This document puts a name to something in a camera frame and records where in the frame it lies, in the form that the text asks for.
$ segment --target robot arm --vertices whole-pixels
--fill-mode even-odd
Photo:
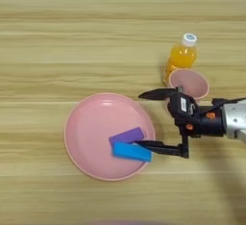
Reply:
[[[226,135],[228,138],[246,142],[246,98],[213,99],[211,106],[198,106],[196,101],[182,93],[179,87],[147,91],[139,95],[139,98],[150,100],[168,98],[168,110],[182,136],[182,143],[177,146],[152,140],[136,142],[153,152],[188,158],[188,137]]]

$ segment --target orange liquid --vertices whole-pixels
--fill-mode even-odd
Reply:
[[[165,70],[165,82],[169,75],[177,68],[191,68],[197,57],[196,47],[187,47],[182,44],[175,45],[170,53],[170,58]]]

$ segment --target pink cup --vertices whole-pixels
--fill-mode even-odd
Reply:
[[[184,93],[200,102],[209,93],[209,82],[199,72],[191,69],[176,69],[169,76],[170,88],[182,87]]]

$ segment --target orange juice bottle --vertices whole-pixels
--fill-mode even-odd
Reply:
[[[173,46],[165,70],[164,81],[168,83],[169,75],[177,68],[190,68],[196,60],[197,37],[184,34],[180,43]]]

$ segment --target wooden table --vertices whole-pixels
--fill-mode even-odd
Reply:
[[[192,140],[190,159],[155,156],[138,176],[93,180],[68,159],[63,127],[96,92],[135,100],[161,86],[168,52],[199,37],[212,97],[245,96],[246,0],[0,0],[0,224],[152,220],[246,224],[246,147]],[[158,102],[157,137],[179,140]]]

